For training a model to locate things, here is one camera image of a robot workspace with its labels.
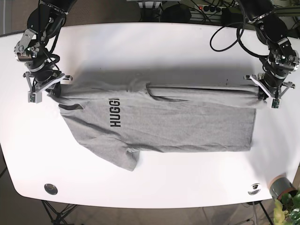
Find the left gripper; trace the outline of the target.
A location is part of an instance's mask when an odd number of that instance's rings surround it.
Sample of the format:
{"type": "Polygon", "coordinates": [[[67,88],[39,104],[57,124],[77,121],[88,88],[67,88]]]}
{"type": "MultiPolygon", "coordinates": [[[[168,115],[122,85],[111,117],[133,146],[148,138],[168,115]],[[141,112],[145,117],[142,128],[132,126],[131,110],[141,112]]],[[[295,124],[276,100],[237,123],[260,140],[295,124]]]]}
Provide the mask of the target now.
{"type": "Polygon", "coordinates": [[[280,98],[280,95],[283,94],[281,87],[290,88],[284,80],[291,72],[296,71],[300,65],[299,54],[292,48],[289,39],[284,38],[278,43],[267,40],[267,46],[270,51],[268,55],[258,55],[243,47],[243,50],[258,58],[262,63],[264,72],[255,76],[258,81],[257,98],[259,100],[280,98]]]}

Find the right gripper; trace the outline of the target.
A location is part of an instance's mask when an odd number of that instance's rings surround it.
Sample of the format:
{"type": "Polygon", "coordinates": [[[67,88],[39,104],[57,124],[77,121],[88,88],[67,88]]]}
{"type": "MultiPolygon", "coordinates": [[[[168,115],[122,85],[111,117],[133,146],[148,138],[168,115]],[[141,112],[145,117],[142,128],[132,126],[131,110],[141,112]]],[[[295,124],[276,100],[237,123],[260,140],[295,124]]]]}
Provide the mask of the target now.
{"type": "Polygon", "coordinates": [[[34,38],[37,33],[26,29],[21,40],[16,44],[14,53],[17,61],[28,69],[26,78],[30,92],[49,91],[54,97],[61,95],[61,81],[72,81],[72,76],[66,75],[58,68],[60,57],[50,53],[44,42],[34,38]]]}

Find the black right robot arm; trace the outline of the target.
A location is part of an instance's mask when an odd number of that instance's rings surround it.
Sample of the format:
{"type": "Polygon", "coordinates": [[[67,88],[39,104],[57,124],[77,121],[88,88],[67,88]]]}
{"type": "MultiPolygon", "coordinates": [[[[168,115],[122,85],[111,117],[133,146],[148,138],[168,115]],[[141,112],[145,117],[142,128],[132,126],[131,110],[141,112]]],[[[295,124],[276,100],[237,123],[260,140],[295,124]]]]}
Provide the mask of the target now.
{"type": "Polygon", "coordinates": [[[40,103],[42,92],[55,97],[61,94],[61,81],[72,80],[58,67],[60,57],[54,54],[61,28],[75,0],[40,0],[27,20],[27,29],[14,48],[16,59],[23,62],[29,85],[28,101],[40,103]]]}

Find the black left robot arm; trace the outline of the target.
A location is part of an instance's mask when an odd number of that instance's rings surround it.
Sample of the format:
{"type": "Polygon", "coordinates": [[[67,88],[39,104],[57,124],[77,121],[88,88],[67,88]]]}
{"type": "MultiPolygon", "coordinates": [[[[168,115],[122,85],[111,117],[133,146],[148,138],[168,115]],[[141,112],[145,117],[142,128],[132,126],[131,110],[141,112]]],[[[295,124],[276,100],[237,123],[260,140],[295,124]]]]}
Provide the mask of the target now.
{"type": "Polygon", "coordinates": [[[247,76],[259,87],[258,98],[266,100],[271,98],[278,104],[284,91],[293,88],[292,82],[285,82],[286,77],[296,71],[300,65],[300,57],[288,39],[286,24],[275,13],[270,0],[240,0],[238,2],[243,19],[233,22],[237,27],[235,43],[262,63],[264,73],[258,76],[247,76]],[[259,55],[247,49],[241,41],[247,23],[254,26],[260,42],[268,47],[268,55],[259,55]]]}

